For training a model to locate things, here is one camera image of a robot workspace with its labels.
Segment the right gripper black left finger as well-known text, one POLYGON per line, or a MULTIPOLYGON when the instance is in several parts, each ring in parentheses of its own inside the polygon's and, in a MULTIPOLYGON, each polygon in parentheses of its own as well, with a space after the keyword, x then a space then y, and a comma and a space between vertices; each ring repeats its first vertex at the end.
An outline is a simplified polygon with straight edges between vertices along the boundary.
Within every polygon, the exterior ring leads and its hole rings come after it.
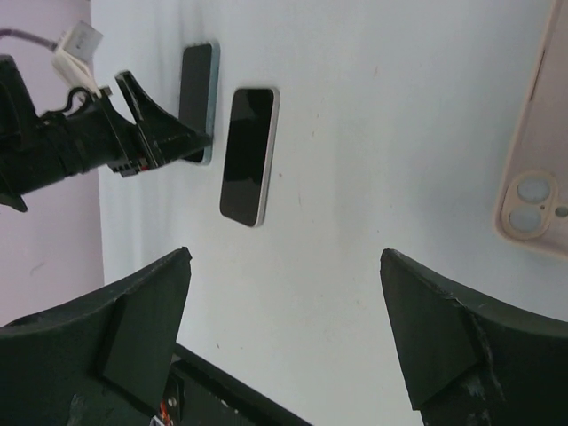
POLYGON ((147 425, 157 415, 185 309, 191 255, 1 328, 3 425, 147 425))

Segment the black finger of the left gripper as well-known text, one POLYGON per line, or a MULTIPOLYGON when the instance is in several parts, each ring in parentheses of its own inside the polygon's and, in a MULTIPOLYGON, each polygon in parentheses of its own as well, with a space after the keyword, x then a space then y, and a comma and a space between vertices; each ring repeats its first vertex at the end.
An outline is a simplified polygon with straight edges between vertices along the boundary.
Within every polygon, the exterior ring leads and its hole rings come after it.
POLYGON ((165 166, 212 145, 210 136, 184 125, 158 106, 130 71, 117 74, 115 80, 132 114, 132 124, 150 167, 165 166))

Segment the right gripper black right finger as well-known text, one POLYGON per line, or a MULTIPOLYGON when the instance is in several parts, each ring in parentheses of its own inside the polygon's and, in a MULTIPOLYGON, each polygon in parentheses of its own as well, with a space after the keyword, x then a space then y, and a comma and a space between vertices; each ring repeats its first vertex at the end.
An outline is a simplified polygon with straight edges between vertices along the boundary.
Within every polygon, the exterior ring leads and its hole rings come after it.
POLYGON ((381 283, 413 410, 426 425, 565 425, 567 324, 387 248, 381 283))

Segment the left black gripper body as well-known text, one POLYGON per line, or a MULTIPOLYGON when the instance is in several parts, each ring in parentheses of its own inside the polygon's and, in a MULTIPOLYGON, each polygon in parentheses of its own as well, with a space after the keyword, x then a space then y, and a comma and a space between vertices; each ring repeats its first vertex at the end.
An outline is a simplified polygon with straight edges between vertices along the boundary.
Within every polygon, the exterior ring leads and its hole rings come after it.
POLYGON ((148 159, 135 126, 117 113, 110 101, 108 86, 92 95, 92 166, 106 165, 123 178, 150 170, 148 159))

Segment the black phone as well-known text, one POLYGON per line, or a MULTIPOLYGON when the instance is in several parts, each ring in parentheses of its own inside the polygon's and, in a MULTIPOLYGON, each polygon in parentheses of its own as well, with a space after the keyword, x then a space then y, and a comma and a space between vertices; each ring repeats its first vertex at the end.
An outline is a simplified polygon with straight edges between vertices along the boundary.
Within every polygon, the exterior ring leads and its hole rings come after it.
POLYGON ((242 87, 233 94, 219 210, 247 227, 264 221, 279 107, 274 87, 242 87))

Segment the beige silicone phone case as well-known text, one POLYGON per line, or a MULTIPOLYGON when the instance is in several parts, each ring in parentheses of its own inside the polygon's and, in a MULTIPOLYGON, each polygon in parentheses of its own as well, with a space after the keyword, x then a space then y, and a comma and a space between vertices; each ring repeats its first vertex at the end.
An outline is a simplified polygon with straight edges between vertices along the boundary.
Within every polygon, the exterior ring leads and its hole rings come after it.
POLYGON ((505 240, 567 256, 567 3, 550 7, 493 213, 505 240))

